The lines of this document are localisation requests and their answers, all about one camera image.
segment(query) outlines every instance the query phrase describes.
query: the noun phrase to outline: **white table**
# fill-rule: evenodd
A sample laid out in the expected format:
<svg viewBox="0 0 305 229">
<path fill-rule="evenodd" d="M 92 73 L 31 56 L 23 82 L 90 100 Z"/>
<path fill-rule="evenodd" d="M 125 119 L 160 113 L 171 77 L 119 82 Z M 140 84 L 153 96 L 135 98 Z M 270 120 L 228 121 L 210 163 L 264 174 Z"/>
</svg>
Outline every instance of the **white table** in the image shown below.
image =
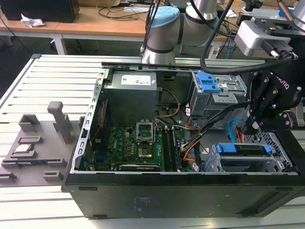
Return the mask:
<svg viewBox="0 0 305 229">
<path fill-rule="evenodd" d="M 43 55 L 30 59 L 0 100 L 0 161 L 8 153 L 20 130 L 24 113 L 35 113 L 39 120 L 53 120 L 47 113 L 51 100 L 61 100 L 64 113 L 78 120 L 87 110 L 102 61 L 139 62 L 138 57 Z M 198 59 L 178 58 L 177 63 L 198 65 Z M 209 66 L 240 66 L 260 61 L 207 60 Z M 204 228 L 305 228 L 305 198 L 297 198 L 264 218 L 194 219 L 104 219 L 83 217 L 69 193 L 60 186 L 0 188 L 0 228 L 82 228 L 82 229 L 180 229 Z"/>
</svg>

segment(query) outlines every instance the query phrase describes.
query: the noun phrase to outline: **green motherboard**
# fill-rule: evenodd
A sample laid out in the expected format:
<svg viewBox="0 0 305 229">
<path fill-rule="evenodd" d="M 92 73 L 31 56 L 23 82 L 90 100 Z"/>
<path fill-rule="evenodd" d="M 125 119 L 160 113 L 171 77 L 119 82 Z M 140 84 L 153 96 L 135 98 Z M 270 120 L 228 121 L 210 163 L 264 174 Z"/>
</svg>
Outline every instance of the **green motherboard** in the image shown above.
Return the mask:
<svg viewBox="0 0 305 229">
<path fill-rule="evenodd" d="M 119 170 L 119 165 L 137 164 L 143 166 L 158 166 L 160 171 L 166 171 L 164 161 L 168 150 L 163 147 L 164 129 L 153 130 L 153 142 L 137 142 L 136 127 L 112 127 L 108 141 L 107 152 L 96 150 L 94 152 L 95 170 Z M 139 136 L 150 137 L 151 129 L 140 129 Z M 185 142 L 184 131 L 175 130 L 178 148 Z"/>
</svg>

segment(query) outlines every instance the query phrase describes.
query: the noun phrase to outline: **table leg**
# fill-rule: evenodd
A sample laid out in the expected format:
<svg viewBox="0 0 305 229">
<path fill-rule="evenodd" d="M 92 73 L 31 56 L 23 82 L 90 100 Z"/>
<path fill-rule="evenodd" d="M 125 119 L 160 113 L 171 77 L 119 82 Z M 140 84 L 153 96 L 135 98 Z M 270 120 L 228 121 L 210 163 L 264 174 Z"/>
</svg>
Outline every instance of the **table leg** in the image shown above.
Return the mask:
<svg viewBox="0 0 305 229">
<path fill-rule="evenodd" d="M 94 51 L 97 52 L 99 50 L 99 41 L 98 40 L 95 40 L 94 41 Z"/>
<path fill-rule="evenodd" d="M 223 45 L 224 45 L 224 42 L 217 42 L 217 41 L 212 42 L 208 59 L 216 59 L 217 54 Z"/>
<path fill-rule="evenodd" d="M 10 36 L 1 36 L 1 41 L 3 41 L 7 47 L 13 46 L 13 43 L 10 40 Z"/>
<path fill-rule="evenodd" d="M 55 37 L 54 41 L 55 41 L 58 55 L 67 55 L 65 41 L 63 40 L 63 38 Z"/>
</svg>

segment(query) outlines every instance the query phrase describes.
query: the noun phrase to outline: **gray plastic stand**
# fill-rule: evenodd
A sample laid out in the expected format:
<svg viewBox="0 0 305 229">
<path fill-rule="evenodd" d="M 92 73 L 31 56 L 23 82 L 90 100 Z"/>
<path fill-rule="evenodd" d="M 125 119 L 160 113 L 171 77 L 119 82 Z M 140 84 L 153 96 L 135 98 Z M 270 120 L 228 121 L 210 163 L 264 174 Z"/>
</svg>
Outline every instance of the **gray plastic stand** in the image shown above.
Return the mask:
<svg viewBox="0 0 305 229">
<path fill-rule="evenodd" d="M 25 114 L 21 130 L 0 167 L 0 187 L 61 185 L 67 162 L 80 135 L 79 121 L 62 113 L 62 102 L 50 102 L 54 122 L 40 122 Z M 14 152 L 21 144 L 33 144 L 28 152 Z"/>
</svg>

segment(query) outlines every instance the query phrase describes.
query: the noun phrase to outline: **cpu chip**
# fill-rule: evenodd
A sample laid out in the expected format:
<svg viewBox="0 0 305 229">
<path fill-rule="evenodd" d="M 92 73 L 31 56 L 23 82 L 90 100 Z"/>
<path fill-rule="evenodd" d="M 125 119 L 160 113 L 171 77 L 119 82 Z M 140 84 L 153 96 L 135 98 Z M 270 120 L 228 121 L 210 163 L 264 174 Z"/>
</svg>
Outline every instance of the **cpu chip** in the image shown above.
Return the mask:
<svg viewBox="0 0 305 229">
<path fill-rule="evenodd" d="M 152 158 L 153 157 L 153 146 L 149 144 L 140 144 L 138 146 L 138 157 L 139 158 Z"/>
</svg>

